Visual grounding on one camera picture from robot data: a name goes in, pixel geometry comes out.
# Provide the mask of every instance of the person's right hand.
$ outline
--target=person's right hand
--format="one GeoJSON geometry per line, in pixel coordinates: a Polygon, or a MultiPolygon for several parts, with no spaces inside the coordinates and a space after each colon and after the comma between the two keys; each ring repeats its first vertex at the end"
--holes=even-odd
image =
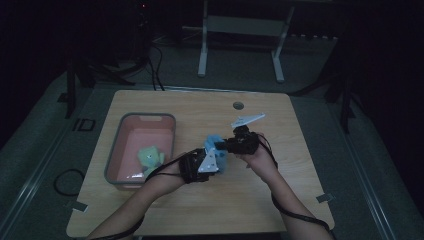
{"type": "MultiPolygon", "coordinates": [[[[260,135],[259,140],[266,146],[264,134],[257,134],[260,135]]],[[[258,149],[253,155],[237,154],[236,157],[242,159],[247,164],[249,164],[249,166],[256,173],[256,175],[258,175],[266,184],[270,184],[273,180],[276,180],[281,177],[277,167],[275,166],[274,160],[262,145],[259,145],[258,149]]]]}

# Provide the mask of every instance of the dark background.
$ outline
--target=dark background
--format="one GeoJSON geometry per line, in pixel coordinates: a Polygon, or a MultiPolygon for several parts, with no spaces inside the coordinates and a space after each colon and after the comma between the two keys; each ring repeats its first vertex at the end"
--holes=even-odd
{"type": "MultiPolygon", "coordinates": [[[[201,26],[202,1],[145,3],[147,9],[135,10],[140,2],[131,0],[2,0],[0,147],[51,81],[65,71],[67,59],[84,54],[114,65],[119,58],[131,57],[128,54],[132,49],[127,46],[134,42],[140,11],[152,27],[164,29],[176,42],[181,39],[182,25],[201,26]]],[[[273,1],[262,1],[260,7],[253,3],[226,1],[211,11],[268,18],[282,14],[266,10],[273,1]]],[[[325,71],[353,72],[354,93],[424,215],[423,3],[334,1],[296,5],[289,34],[339,38],[325,71]]]]}

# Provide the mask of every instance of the small round hole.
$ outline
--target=small round hole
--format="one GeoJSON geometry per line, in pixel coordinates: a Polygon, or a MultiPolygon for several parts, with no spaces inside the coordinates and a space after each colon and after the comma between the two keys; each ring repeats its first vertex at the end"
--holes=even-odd
{"type": "Polygon", "coordinates": [[[237,110],[242,110],[244,108],[244,104],[242,102],[234,102],[233,107],[237,110]]]}

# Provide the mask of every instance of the blue cloth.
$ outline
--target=blue cloth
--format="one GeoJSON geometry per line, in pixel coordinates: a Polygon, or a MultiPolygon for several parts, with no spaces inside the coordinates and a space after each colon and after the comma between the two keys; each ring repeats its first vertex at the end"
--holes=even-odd
{"type": "MultiPolygon", "coordinates": [[[[215,142],[224,142],[224,139],[222,139],[219,135],[216,134],[211,134],[207,136],[205,141],[206,152],[209,152],[211,148],[215,148],[215,142]]],[[[215,148],[215,159],[216,165],[219,168],[219,172],[224,173],[225,169],[227,168],[227,151],[216,150],[215,148]]]]}

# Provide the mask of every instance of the gray floor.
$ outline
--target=gray floor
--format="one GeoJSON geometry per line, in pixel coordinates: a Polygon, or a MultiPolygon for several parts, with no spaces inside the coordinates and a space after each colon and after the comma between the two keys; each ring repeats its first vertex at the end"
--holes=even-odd
{"type": "MultiPolygon", "coordinates": [[[[163,52],[160,77],[166,90],[207,88],[238,91],[281,92],[298,90],[312,83],[328,57],[334,41],[311,41],[291,37],[281,57],[286,82],[275,82],[270,53],[212,42],[205,78],[197,77],[199,48],[196,42],[182,46],[159,41],[163,52]]],[[[158,52],[152,50],[158,63],[158,52]]],[[[128,79],[137,82],[130,89],[151,90],[148,69],[128,79]]],[[[68,169],[86,171],[113,94],[128,87],[99,81],[94,89],[78,89],[78,108],[65,120],[66,106],[56,102],[65,91],[65,77],[54,81],[26,121],[0,152],[2,233],[5,239],[70,239],[66,226],[76,197],[58,194],[53,188],[57,176],[68,169]],[[77,118],[96,120],[92,132],[72,131],[77,118]],[[44,171],[32,192],[21,192],[34,171],[44,171]],[[20,193],[26,201],[18,201],[20,193]]],[[[340,104],[323,99],[326,86],[303,97],[292,97],[299,123],[326,193],[338,239],[424,239],[424,222],[413,205],[384,144],[374,126],[353,105],[351,134],[338,124],[340,104]]],[[[81,177],[69,173],[59,182],[63,191],[75,192],[81,177]]],[[[272,235],[191,236],[178,239],[279,239],[272,235]]]]}

